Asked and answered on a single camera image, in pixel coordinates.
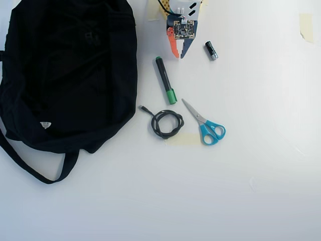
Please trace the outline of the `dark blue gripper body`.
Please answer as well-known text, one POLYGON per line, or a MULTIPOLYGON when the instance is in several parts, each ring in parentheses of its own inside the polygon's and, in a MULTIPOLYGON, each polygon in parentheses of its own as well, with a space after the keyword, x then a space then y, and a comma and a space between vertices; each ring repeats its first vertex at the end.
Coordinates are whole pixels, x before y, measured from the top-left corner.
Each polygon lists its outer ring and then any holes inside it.
POLYGON ((168 15, 167 26, 173 27, 176 40, 194 39, 197 31, 197 21, 168 15))

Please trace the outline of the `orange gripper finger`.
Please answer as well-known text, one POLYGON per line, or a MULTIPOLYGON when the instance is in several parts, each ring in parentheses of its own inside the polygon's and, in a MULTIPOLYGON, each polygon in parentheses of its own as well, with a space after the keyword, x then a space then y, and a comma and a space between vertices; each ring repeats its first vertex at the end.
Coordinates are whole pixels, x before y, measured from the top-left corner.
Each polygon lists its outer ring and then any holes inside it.
POLYGON ((173 29, 173 27, 169 27, 169 28, 167 29, 167 36, 168 36, 168 39, 169 39, 169 43, 170 43, 170 46, 171 46, 171 50, 172 50, 173 55, 174 55, 176 58, 179 58, 179 57, 180 57, 180 54, 179 54, 178 49, 177 49, 177 41, 176 41, 175 36, 174 36, 174 29, 173 29))

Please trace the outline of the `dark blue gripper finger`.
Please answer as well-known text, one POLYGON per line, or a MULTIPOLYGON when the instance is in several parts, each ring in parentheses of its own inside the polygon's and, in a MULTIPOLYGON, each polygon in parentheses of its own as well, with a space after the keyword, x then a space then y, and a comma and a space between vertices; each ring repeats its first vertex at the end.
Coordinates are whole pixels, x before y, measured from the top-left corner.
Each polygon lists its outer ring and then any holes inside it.
POLYGON ((182 48, 182 52, 181 52, 181 59, 183 59, 188 51, 188 49, 190 48, 192 42, 194 41, 194 39, 184 39, 183 42, 183 48, 182 48))

